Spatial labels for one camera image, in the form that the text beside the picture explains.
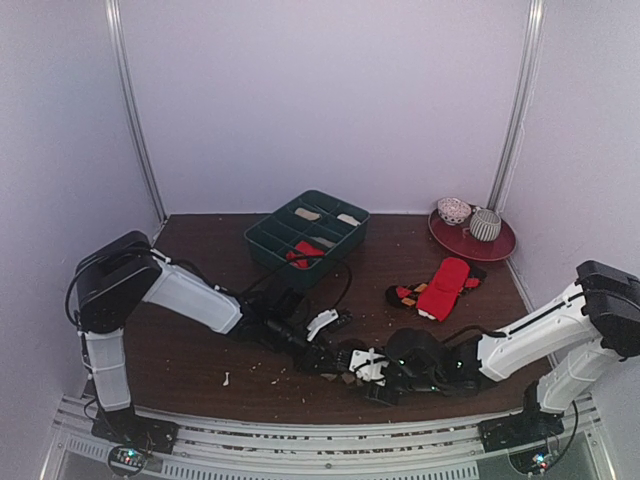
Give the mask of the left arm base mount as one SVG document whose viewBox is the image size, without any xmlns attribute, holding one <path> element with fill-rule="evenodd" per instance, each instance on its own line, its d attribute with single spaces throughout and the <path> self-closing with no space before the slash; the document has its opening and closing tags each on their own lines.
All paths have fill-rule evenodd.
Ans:
<svg viewBox="0 0 640 480">
<path fill-rule="evenodd" d="M 91 421 L 91 434 L 113 443 L 107 467 L 123 478 L 142 473 L 156 453 L 171 454 L 179 430 L 174 422 L 140 416 L 132 407 L 113 412 L 99 409 Z"/>
</svg>

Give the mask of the green compartment tray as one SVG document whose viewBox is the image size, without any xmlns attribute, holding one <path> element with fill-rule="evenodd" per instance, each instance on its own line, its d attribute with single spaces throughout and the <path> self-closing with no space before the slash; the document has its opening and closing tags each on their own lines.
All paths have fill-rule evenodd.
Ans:
<svg viewBox="0 0 640 480">
<path fill-rule="evenodd" d="M 307 221 L 294 214 L 299 207 L 317 212 L 321 218 Z M 337 216 L 342 213 L 353 216 L 360 225 L 354 227 L 338 220 Z M 249 227 L 244 238 L 254 261 L 293 286 L 306 290 L 315 286 L 364 241 L 369 220 L 369 212 L 361 207 L 319 190 L 307 190 Z M 324 237 L 336 245 L 328 248 L 316 242 L 314 237 Z M 286 253 L 300 241 L 325 252 L 323 257 L 309 260 L 306 270 L 288 265 L 285 259 Z"/>
</svg>

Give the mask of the red snowflake sock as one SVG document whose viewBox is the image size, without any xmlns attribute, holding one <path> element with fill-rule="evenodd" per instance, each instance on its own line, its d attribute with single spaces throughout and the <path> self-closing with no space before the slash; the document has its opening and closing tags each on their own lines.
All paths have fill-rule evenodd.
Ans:
<svg viewBox="0 0 640 480">
<path fill-rule="evenodd" d="M 288 265 L 297 269 L 306 270 L 309 268 L 309 260 L 304 253 L 292 250 L 286 253 L 285 259 Z"/>
</svg>

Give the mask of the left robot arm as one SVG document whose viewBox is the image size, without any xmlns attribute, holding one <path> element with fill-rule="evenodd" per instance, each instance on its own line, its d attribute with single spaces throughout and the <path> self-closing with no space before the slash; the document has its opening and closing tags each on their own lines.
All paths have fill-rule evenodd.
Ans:
<svg viewBox="0 0 640 480">
<path fill-rule="evenodd" d="M 305 333 L 289 321 L 303 298 L 286 284 L 272 284 L 265 291 L 251 285 L 242 292 L 215 285 L 189 262 L 165 256 L 145 234 L 131 231 L 79 262 L 64 310 L 81 338 L 106 429 L 121 443 L 133 444 L 143 436 L 144 424 L 131 412 L 123 336 L 139 304 L 154 304 L 216 334 L 283 352 L 301 372 L 346 372 L 349 352 L 332 349 L 319 333 L 347 313 L 330 307 Z"/>
</svg>

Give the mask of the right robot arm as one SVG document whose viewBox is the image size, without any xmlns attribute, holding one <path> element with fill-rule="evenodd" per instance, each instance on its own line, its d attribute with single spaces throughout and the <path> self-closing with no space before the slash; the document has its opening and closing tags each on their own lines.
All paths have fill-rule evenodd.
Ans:
<svg viewBox="0 0 640 480">
<path fill-rule="evenodd" d="M 475 396 L 565 347 L 550 373 L 533 382 L 532 404 L 513 419 L 519 440 L 535 440 L 615 362 L 639 354 L 639 279 L 589 260 L 577 278 L 540 309 L 495 331 L 448 346 L 425 330 L 396 331 L 380 351 L 352 350 L 348 371 L 371 399 L 397 403 L 406 392 Z"/>
</svg>

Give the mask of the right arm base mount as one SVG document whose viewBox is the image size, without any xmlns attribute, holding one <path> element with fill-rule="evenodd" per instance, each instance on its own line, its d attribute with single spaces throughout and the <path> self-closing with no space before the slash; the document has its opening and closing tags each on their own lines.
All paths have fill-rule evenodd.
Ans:
<svg viewBox="0 0 640 480">
<path fill-rule="evenodd" d="M 486 453 L 507 450 L 518 473 L 541 475 L 554 461 L 549 440 L 564 432 L 563 414 L 523 410 L 482 421 L 478 430 Z"/>
</svg>

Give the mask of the brown argyle sock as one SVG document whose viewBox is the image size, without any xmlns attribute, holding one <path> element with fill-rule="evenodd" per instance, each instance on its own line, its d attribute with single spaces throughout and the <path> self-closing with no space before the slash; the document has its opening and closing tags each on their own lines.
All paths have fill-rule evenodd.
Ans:
<svg viewBox="0 0 640 480">
<path fill-rule="evenodd" d="M 349 365 L 354 351 L 364 351 L 365 348 L 366 344 L 361 340 L 348 339 L 341 341 L 335 351 L 335 360 L 333 361 L 334 370 L 321 373 L 320 377 L 329 382 L 345 385 L 360 384 L 361 381 L 357 380 L 356 375 L 349 370 Z"/>
</svg>

